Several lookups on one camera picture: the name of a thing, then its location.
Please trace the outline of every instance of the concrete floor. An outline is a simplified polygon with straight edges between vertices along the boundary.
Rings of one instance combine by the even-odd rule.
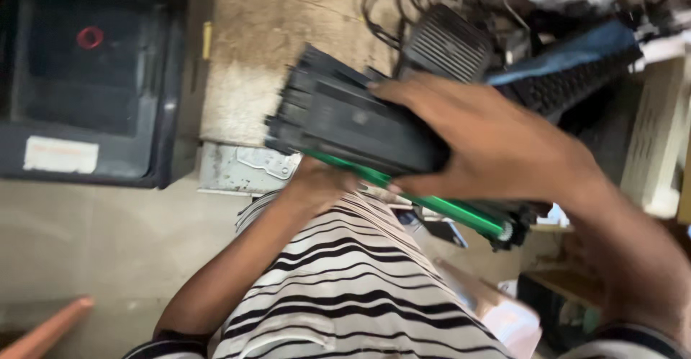
[[[93,295],[90,316],[48,357],[121,357],[149,339],[177,289],[234,238],[236,214],[250,202],[196,185],[195,175],[162,191],[0,180],[0,305]],[[469,249],[434,238],[421,246],[493,283],[557,245],[536,235],[530,252],[493,253],[460,230]]]

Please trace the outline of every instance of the red part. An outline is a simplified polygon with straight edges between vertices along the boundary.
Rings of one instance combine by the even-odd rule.
[[[77,44],[84,50],[92,50],[103,42],[103,30],[96,26],[84,28],[77,34]]]

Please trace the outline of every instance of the hand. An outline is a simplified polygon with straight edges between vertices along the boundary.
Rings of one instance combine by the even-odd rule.
[[[353,173],[304,156],[281,195],[321,213],[356,188],[357,177]]]
[[[443,171],[397,178],[393,192],[559,202],[569,196],[567,188],[603,177],[582,143],[491,86],[415,74],[408,81],[386,81],[370,90],[410,108],[452,150]]]

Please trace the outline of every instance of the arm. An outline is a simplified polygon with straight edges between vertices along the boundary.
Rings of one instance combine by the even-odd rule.
[[[452,150],[442,172],[394,180],[393,192],[559,203],[605,282],[605,318],[684,342],[691,311],[686,256],[664,228],[626,201],[583,144],[489,86],[420,74],[371,90],[409,107]]]
[[[183,285],[154,330],[211,336],[286,244],[357,185],[353,175],[305,157],[269,207]]]

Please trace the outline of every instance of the striped shirt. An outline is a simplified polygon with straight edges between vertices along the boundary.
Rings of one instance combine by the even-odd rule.
[[[269,193],[239,213],[237,233],[275,196]],[[444,283],[391,210],[363,193],[343,196],[308,222],[221,332],[213,358],[511,357]],[[177,334],[141,345],[125,358],[201,359],[206,350]],[[596,347],[587,356],[602,353]]]

